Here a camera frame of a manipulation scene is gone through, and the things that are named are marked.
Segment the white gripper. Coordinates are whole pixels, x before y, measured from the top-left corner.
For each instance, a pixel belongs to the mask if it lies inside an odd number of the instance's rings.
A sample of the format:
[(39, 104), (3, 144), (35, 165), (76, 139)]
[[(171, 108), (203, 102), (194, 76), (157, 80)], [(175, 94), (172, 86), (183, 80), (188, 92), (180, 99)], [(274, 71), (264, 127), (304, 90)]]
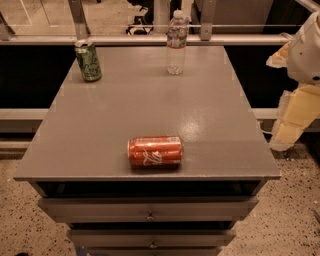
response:
[(286, 151), (320, 115), (319, 13), (312, 13), (290, 43), (271, 55), (266, 65), (287, 67), (288, 76), (300, 83), (293, 92), (284, 91), (280, 97), (269, 142), (272, 150)]

